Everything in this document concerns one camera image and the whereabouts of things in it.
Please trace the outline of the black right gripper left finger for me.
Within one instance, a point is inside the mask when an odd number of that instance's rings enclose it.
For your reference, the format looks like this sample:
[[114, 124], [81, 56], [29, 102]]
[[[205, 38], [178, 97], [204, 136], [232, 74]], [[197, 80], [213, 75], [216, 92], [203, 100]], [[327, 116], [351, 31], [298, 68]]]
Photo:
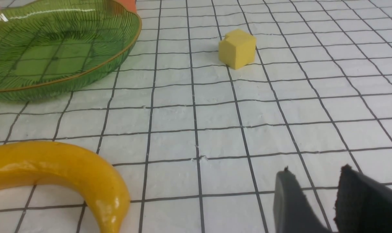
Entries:
[[273, 218], [277, 233], [330, 233], [312, 210], [295, 175], [285, 167], [276, 174]]

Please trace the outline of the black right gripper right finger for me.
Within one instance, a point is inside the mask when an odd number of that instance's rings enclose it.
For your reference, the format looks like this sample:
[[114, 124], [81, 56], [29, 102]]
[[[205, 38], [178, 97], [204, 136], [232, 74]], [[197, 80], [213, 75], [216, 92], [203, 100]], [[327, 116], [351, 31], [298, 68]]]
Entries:
[[392, 233], [392, 189], [343, 166], [334, 220], [340, 233]]

